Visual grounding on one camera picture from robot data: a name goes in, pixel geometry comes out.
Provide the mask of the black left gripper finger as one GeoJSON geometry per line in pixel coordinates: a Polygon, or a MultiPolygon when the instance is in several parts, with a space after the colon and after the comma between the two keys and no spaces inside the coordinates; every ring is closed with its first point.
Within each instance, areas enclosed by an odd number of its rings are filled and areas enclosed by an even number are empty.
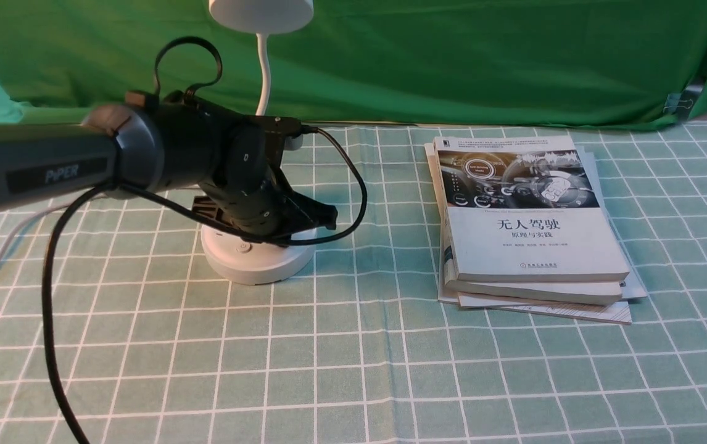
{"type": "Polygon", "coordinates": [[[287,228],[292,232],[315,228],[337,229],[337,208],[301,193],[291,192],[286,197],[287,228]]]}

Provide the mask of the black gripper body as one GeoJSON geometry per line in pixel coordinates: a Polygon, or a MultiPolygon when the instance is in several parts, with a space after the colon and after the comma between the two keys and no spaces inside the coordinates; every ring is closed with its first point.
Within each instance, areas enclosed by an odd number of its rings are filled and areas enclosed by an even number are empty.
{"type": "Polygon", "coordinates": [[[277,183],[267,149],[283,148],[284,138],[297,137],[302,124],[296,118],[275,118],[279,122],[270,126],[257,116],[203,116],[216,150],[199,188],[218,205],[227,225],[249,240],[293,233],[287,228],[287,192],[277,183]]]}

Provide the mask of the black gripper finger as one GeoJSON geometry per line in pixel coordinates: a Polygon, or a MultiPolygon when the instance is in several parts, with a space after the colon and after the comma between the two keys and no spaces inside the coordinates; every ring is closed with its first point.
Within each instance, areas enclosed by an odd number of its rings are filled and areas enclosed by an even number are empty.
{"type": "Polygon", "coordinates": [[[298,231],[288,236],[271,239],[271,244],[279,245],[280,247],[292,247],[292,245],[303,247],[303,245],[313,245],[316,242],[316,235],[316,229],[298,231]]]}

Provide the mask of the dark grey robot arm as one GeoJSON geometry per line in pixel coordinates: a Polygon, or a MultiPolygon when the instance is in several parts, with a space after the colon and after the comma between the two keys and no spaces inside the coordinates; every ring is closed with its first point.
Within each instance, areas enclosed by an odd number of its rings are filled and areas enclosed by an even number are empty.
{"type": "Polygon", "coordinates": [[[130,199],[196,185],[217,206],[201,224],[295,245],[297,233],[337,225],[334,206],[294,191],[280,169],[285,140],[309,132],[180,92],[129,92],[79,125],[0,125],[0,212],[94,187],[130,199]]]}

